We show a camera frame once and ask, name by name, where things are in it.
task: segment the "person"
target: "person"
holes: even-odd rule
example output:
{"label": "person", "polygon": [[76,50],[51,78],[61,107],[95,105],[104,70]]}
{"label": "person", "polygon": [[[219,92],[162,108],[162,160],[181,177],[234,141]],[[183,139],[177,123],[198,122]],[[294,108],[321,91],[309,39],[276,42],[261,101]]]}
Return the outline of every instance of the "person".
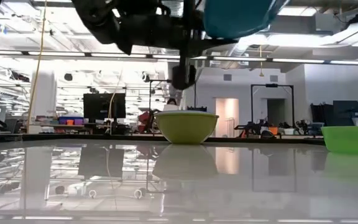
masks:
{"label": "person", "polygon": [[174,98],[170,98],[167,101],[167,105],[177,105],[177,101]]}

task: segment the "orange object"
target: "orange object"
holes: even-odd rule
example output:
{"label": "orange object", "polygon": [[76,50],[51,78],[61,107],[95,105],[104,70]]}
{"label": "orange object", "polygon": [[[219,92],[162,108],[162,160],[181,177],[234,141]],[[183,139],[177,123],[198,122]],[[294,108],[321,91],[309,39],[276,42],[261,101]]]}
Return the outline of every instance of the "orange object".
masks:
{"label": "orange object", "polygon": [[278,133],[278,127],[268,127],[268,130],[271,131],[274,135]]}

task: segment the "metal frame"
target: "metal frame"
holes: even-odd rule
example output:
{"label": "metal frame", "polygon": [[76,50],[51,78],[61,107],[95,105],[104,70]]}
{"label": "metal frame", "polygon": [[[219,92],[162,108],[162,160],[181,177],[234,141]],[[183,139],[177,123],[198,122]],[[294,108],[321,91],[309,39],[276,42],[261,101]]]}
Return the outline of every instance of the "metal frame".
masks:
{"label": "metal frame", "polygon": [[292,126],[295,127],[295,107],[294,107],[294,95],[293,85],[279,85],[279,84],[251,84],[251,121],[254,122],[254,87],[264,86],[266,88],[277,88],[277,87],[290,87],[291,88],[291,105],[292,105]]}

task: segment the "hanging cable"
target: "hanging cable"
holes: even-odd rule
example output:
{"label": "hanging cable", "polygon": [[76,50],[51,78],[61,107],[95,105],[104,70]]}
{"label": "hanging cable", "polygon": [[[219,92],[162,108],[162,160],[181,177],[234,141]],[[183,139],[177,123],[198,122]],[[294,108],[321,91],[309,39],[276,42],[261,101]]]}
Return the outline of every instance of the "hanging cable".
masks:
{"label": "hanging cable", "polygon": [[122,76],[122,73],[124,71],[124,63],[122,63],[122,67],[121,67],[121,72],[119,74],[119,78],[118,78],[118,82],[117,82],[117,86],[115,87],[113,93],[112,93],[112,97],[110,99],[110,105],[109,105],[109,114],[108,114],[108,118],[111,119],[111,105],[114,101],[114,96],[116,95],[116,92],[117,92],[117,88],[119,87],[119,82],[121,81],[121,76]]}
{"label": "hanging cable", "polygon": [[[260,51],[260,57],[262,58],[262,46],[259,47],[259,51]],[[260,77],[265,76],[263,73],[263,66],[264,66],[264,63],[260,62],[260,74],[259,74]]]}
{"label": "hanging cable", "polygon": [[40,63],[41,63],[41,58],[42,58],[42,51],[44,50],[44,31],[45,31],[45,21],[47,18],[47,0],[45,0],[45,5],[44,5],[44,16],[42,18],[42,31],[41,31],[41,46],[40,46],[40,54],[38,55],[38,62],[37,62],[37,70],[35,71],[35,77],[34,77],[34,85],[31,91],[31,96],[30,96],[30,106],[29,106],[29,115],[27,116],[27,134],[29,133],[29,129],[30,129],[30,120],[31,120],[31,112],[32,112],[32,106],[33,106],[33,102],[34,102],[34,94],[35,94],[35,89],[37,89],[37,81],[38,81],[38,74],[40,71]]}

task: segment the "yellow-green bowl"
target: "yellow-green bowl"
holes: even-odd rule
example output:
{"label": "yellow-green bowl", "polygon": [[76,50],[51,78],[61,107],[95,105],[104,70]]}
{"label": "yellow-green bowl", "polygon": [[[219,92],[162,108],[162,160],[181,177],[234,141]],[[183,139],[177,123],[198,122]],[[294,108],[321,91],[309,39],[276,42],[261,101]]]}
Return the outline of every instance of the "yellow-green bowl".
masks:
{"label": "yellow-green bowl", "polygon": [[202,111],[163,111],[155,114],[158,128],[174,144],[201,144],[215,130],[219,116]]}
{"label": "yellow-green bowl", "polygon": [[321,130],[331,152],[358,154],[358,126],[322,127]]}

